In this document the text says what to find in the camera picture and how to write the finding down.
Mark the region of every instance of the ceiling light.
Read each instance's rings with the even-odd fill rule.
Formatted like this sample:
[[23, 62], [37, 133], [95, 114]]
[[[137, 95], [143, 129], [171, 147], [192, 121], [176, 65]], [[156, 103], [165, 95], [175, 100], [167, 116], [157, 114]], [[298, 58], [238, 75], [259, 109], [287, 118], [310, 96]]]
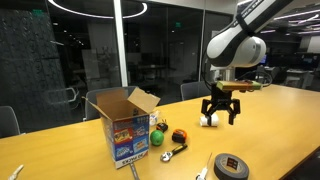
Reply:
[[57, 44], [57, 45], [60, 45], [60, 46], [64, 46], [64, 44], [59, 43], [59, 42], [57, 42], [57, 41], [50, 41], [50, 42], [53, 43], [53, 44]]
[[252, 0], [241, 1], [241, 2], [239, 2], [237, 5], [238, 5], [238, 6], [241, 6], [241, 5], [246, 4], [246, 3], [248, 3], [248, 2], [251, 2], [251, 1], [252, 1]]
[[311, 18], [309, 18], [309, 19], [305, 19], [305, 20], [301, 20], [301, 21], [299, 21], [299, 22], [298, 22], [298, 24], [301, 24], [301, 23], [305, 23], [305, 22], [311, 21], [311, 20], [316, 19], [316, 18], [318, 18], [318, 17], [319, 17], [319, 14], [316, 14], [315, 16], [313, 16], [313, 17], [311, 17]]
[[[113, 19], [114, 17], [112, 16], [99, 16], [99, 15], [93, 15], [93, 14], [86, 14], [86, 13], [81, 13], [81, 12], [77, 12], [77, 11], [73, 11], [73, 10], [70, 10], [70, 9], [67, 9], [65, 7], [62, 7], [60, 6], [59, 4], [57, 4], [56, 2], [54, 2], [54, 0], [48, 0], [52, 5], [56, 6], [57, 8], [60, 8], [62, 10], [65, 10], [65, 11], [68, 11], [70, 13], [73, 13], [73, 14], [78, 14], [78, 15], [81, 15], [81, 16], [87, 16], [87, 17], [94, 17], [94, 18], [102, 18], [102, 19]], [[148, 6], [146, 3], [142, 3], [143, 5], [143, 10], [140, 12], [140, 13], [137, 13], [137, 14], [133, 14], [133, 15], [129, 15], [129, 16], [123, 16], [123, 18], [132, 18], [132, 17], [136, 17], [136, 16], [139, 16], [143, 13], [145, 13], [148, 9]]]
[[307, 12], [302, 12], [302, 13], [290, 14], [290, 15], [286, 15], [286, 16], [280, 16], [280, 17], [274, 18], [274, 20], [285, 19], [285, 18], [295, 17], [295, 16], [301, 16], [301, 15], [311, 14], [311, 13], [316, 13], [316, 12], [320, 12], [320, 9], [314, 10], [314, 11], [307, 11]]
[[267, 31], [261, 31], [260, 33], [271, 33], [271, 32], [275, 32], [276, 30], [267, 30]]
[[318, 27], [320, 26], [320, 24], [314, 24], [314, 25], [310, 25], [311, 27]]
[[311, 34], [311, 33], [320, 33], [320, 31], [306, 31], [306, 32], [299, 32], [298, 34]]
[[140, 16], [140, 15], [142, 15], [143, 13], [145, 13], [145, 12], [147, 11], [147, 9], [148, 9], [148, 6], [147, 6], [146, 3], [142, 3], [142, 5], [143, 5], [143, 10], [142, 10], [141, 12], [139, 12], [138, 14], [130, 15], [130, 16], [123, 16], [123, 18], [124, 18], [124, 19], [125, 19], [125, 18], [132, 18], [132, 17]]
[[301, 20], [293, 20], [293, 21], [288, 21], [288, 22], [292, 22], [292, 23], [295, 23], [295, 22], [300, 22]]

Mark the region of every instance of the green ball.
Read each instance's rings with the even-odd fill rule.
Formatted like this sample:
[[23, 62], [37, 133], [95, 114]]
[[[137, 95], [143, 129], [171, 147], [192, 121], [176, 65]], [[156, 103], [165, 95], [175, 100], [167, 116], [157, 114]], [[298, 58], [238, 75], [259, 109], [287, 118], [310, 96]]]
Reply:
[[160, 130], [154, 130], [150, 135], [150, 141], [155, 146], [160, 146], [164, 140], [163, 132]]

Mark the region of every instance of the orange object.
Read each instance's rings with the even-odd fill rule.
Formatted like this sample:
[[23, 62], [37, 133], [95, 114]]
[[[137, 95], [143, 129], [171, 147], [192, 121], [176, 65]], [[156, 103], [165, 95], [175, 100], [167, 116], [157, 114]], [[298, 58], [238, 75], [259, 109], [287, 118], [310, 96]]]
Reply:
[[172, 140], [178, 143], [185, 143], [187, 139], [187, 132], [182, 129], [175, 129], [172, 134]]

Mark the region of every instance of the white panel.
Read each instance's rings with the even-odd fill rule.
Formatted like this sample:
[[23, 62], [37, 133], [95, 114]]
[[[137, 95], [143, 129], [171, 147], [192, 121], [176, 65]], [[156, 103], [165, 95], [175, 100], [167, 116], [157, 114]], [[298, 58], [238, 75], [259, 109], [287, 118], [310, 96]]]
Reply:
[[320, 36], [311, 37], [308, 52], [320, 53]]
[[91, 49], [96, 49], [97, 53], [103, 53], [103, 48], [107, 48], [109, 53], [116, 53], [113, 26], [106, 23], [88, 23]]
[[302, 37], [299, 49], [308, 49], [310, 40], [311, 40], [310, 36]]
[[210, 11], [226, 14], [236, 13], [237, 0], [150, 0], [153, 2], [172, 4], [196, 9], [207, 9]]
[[122, 82], [122, 86], [128, 86], [127, 66], [126, 66], [126, 57], [125, 57], [125, 50], [124, 50], [123, 27], [122, 27], [121, 1], [114, 0], [113, 3], [114, 3], [115, 15], [116, 15], [115, 20], [116, 20], [116, 29], [117, 29], [117, 39], [118, 39], [121, 82]]

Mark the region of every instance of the cable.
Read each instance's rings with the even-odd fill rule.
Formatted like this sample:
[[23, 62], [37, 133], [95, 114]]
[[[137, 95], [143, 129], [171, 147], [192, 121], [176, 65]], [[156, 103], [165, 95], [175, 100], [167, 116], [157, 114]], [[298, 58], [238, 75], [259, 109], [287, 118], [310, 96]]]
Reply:
[[205, 71], [207, 68], [207, 60], [204, 61], [204, 58], [206, 56], [207, 56], [207, 50], [205, 49], [203, 52], [203, 55], [202, 55], [202, 61], [204, 62], [204, 66], [202, 66], [203, 63], [201, 63], [201, 66], [204, 67], [204, 69], [202, 69], [202, 67], [200, 68], [201, 69], [200, 75], [201, 75], [206, 87], [211, 91], [211, 84], [206, 80], [206, 76], [205, 76]]
[[265, 83], [265, 84], [262, 84], [262, 87], [268, 87], [268, 86], [270, 86], [270, 84], [272, 83], [272, 76], [270, 75], [270, 74], [268, 74], [268, 73], [266, 73], [266, 72], [257, 72], [256, 70], [254, 70], [254, 71], [249, 71], [249, 72], [246, 72], [246, 73], [244, 73], [242, 76], [240, 76], [238, 79], [237, 79], [237, 81], [241, 81], [241, 79], [243, 79], [243, 80], [248, 80], [248, 79], [246, 79], [246, 77], [249, 77], [249, 76], [251, 76], [251, 75], [254, 75], [254, 76], [256, 76], [258, 74], [258, 76], [259, 76], [259, 74], [263, 74], [264, 76], [263, 77], [265, 77], [265, 76], [267, 76], [267, 78], [265, 79], [265, 78], [263, 78], [263, 81], [264, 80], [267, 80], [267, 82], [268, 83]]

